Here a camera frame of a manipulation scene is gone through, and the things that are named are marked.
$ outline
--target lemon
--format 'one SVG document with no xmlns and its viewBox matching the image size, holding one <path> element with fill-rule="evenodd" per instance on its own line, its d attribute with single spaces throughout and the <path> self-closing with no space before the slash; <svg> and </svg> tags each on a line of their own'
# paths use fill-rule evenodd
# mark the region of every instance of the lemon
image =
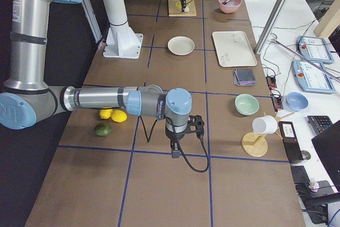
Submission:
<svg viewBox="0 0 340 227">
<path fill-rule="evenodd" d="M 112 109 L 102 109 L 99 111 L 99 116 L 101 119 L 109 119 L 112 115 Z"/>
<path fill-rule="evenodd" d="M 111 119 L 115 122 L 124 122 L 127 118 L 127 114 L 122 110 L 112 111 Z"/>
<path fill-rule="evenodd" d="M 100 123 L 95 127 L 95 133 L 98 136 L 104 137 L 110 134 L 111 126 L 107 123 Z"/>
</svg>

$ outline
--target green avocado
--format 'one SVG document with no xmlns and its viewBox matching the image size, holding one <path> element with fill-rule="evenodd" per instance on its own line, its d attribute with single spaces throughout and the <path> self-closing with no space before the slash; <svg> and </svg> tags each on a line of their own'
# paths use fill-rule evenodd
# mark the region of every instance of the green avocado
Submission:
<svg viewBox="0 0 340 227">
<path fill-rule="evenodd" d="M 107 123 L 100 123 L 95 127 L 95 133 L 98 136 L 104 137 L 110 134 L 111 126 Z"/>
</svg>

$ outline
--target blue cable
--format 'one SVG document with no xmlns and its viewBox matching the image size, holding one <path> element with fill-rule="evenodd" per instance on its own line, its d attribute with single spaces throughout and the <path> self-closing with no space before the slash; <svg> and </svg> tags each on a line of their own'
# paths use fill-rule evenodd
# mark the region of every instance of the blue cable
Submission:
<svg viewBox="0 0 340 227">
<path fill-rule="evenodd" d="M 340 212 L 340 208 L 338 209 L 338 211 L 337 212 L 335 212 L 335 214 L 332 216 L 332 218 L 330 219 L 330 221 L 329 221 L 329 223 L 328 223 L 328 225 L 327 225 L 327 227 L 331 227 L 331 223 L 332 223 L 332 221 L 333 221 L 333 219 L 335 218 L 335 216 L 338 214 Z"/>
</svg>

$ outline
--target warning label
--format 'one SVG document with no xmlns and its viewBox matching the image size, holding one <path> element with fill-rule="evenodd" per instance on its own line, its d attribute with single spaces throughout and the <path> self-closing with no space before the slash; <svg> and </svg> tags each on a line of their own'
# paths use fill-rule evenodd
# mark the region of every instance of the warning label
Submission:
<svg viewBox="0 0 340 227">
<path fill-rule="evenodd" d="M 21 0 L 13 0 L 12 21 L 21 22 Z"/>
</svg>

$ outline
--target pink bowl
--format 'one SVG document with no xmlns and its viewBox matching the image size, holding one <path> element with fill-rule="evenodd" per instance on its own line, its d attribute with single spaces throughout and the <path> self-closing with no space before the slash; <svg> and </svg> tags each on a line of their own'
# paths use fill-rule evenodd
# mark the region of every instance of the pink bowl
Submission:
<svg viewBox="0 0 340 227">
<path fill-rule="evenodd" d="M 231 0 L 227 4 L 222 4 L 226 0 L 218 0 L 219 8 L 224 13 L 233 13 L 236 12 L 237 9 L 239 9 L 242 0 Z"/>
</svg>

